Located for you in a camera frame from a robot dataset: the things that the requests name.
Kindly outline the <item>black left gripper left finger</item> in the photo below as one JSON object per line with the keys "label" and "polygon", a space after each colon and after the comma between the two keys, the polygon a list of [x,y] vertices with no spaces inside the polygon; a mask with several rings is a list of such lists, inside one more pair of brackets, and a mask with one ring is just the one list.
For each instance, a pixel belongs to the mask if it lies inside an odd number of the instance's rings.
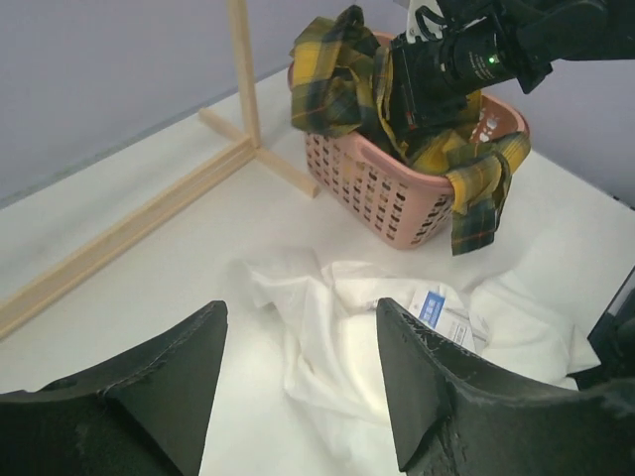
{"label": "black left gripper left finger", "polygon": [[2,395],[2,474],[198,474],[227,328],[212,301],[98,365]]}

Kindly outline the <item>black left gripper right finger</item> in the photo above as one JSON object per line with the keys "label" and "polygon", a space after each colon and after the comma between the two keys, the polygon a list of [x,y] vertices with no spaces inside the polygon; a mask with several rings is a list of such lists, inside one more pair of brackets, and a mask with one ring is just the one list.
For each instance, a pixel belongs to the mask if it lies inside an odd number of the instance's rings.
{"label": "black left gripper right finger", "polygon": [[498,367],[390,298],[376,309],[398,467],[407,475],[631,475],[634,382],[580,392]]}

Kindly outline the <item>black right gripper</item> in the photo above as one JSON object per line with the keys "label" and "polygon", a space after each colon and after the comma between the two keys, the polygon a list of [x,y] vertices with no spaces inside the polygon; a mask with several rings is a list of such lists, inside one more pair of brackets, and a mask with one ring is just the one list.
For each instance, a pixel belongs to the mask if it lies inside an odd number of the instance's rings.
{"label": "black right gripper", "polygon": [[440,40],[391,40],[390,125],[404,139],[452,120],[466,97],[484,87],[484,32],[465,29]]}

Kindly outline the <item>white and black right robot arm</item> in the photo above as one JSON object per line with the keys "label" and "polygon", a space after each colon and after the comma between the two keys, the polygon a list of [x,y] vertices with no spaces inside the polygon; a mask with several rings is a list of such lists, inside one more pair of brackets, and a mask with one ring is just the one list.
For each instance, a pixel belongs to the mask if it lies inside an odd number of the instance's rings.
{"label": "white and black right robot arm", "polygon": [[556,60],[631,60],[631,1],[412,1],[390,44],[398,138],[453,122],[468,94],[515,79],[532,92]]}

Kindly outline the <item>white collared shirt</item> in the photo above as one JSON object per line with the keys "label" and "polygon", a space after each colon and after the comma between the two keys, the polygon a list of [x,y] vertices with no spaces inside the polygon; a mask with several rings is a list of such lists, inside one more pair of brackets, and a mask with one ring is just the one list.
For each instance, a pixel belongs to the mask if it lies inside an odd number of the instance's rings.
{"label": "white collared shirt", "polygon": [[232,278],[279,320],[284,392],[356,475],[634,471],[633,379],[598,375],[583,333],[510,274],[462,294],[282,248]]}

